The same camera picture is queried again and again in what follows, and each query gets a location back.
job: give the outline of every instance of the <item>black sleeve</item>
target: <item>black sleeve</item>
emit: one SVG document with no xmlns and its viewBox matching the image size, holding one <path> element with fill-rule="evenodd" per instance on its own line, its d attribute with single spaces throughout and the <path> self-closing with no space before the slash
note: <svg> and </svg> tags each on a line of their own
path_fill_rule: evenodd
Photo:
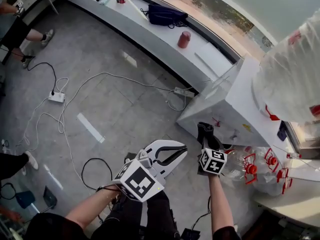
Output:
<svg viewBox="0 0 320 240">
<path fill-rule="evenodd" d="M 233 226 L 225 226 L 214 232 L 213 240 L 241 240 Z"/>
<path fill-rule="evenodd" d="M 52 213 L 34 216 L 23 239 L 88 240 L 77 223 Z"/>
</svg>

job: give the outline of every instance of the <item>bare leg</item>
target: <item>bare leg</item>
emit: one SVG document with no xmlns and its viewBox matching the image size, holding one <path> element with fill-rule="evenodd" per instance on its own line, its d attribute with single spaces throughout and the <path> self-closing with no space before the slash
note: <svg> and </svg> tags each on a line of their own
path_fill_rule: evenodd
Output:
<svg viewBox="0 0 320 240">
<path fill-rule="evenodd" d="M 40 32 L 38 32 L 34 29 L 31 29 L 25 39 L 27 39 L 29 41 L 42 41 L 43 37 L 44 37 L 43 34 L 41 34 Z"/>
<path fill-rule="evenodd" d="M 12 56 L 18 60 L 18 61 L 21 61 L 23 58 L 24 58 L 24 54 L 23 52 L 21 51 L 20 48 L 13 48 L 12 49 Z"/>
</svg>

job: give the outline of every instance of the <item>window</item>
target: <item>window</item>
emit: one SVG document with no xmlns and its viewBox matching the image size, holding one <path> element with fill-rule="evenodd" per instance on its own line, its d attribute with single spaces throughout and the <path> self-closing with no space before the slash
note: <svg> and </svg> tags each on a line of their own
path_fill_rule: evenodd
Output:
<svg viewBox="0 0 320 240">
<path fill-rule="evenodd" d="M 163 0 L 206 26 L 239 55 L 260 60 L 273 44 L 246 17 L 222 0 Z"/>
</svg>

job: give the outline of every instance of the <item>hand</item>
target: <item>hand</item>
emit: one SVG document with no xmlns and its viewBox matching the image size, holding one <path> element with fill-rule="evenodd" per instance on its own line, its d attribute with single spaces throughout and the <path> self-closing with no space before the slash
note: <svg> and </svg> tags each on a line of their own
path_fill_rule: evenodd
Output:
<svg viewBox="0 0 320 240">
<path fill-rule="evenodd" d="M 15 211 L 12 211 L 12 210 L 9 210 L 5 216 L 14 221 L 14 222 L 23 222 L 24 220 L 22 219 L 21 215 L 18 213 L 18 212 L 15 212 Z"/>
</svg>

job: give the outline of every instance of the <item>white cube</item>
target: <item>white cube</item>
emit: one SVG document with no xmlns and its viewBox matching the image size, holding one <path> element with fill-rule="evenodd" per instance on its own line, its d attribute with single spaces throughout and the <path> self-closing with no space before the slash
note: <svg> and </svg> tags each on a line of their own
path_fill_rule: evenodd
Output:
<svg viewBox="0 0 320 240">
<path fill-rule="evenodd" d="M 137 160 L 127 162 L 112 181 L 129 199 L 144 202 L 162 191 L 162 186 Z"/>
<path fill-rule="evenodd" d="M 202 169 L 207 173 L 219 175 L 227 163 L 227 154 L 210 148 L 204 148 L 201 151 L 202 156 L 199 162 Z"/>
</svg>

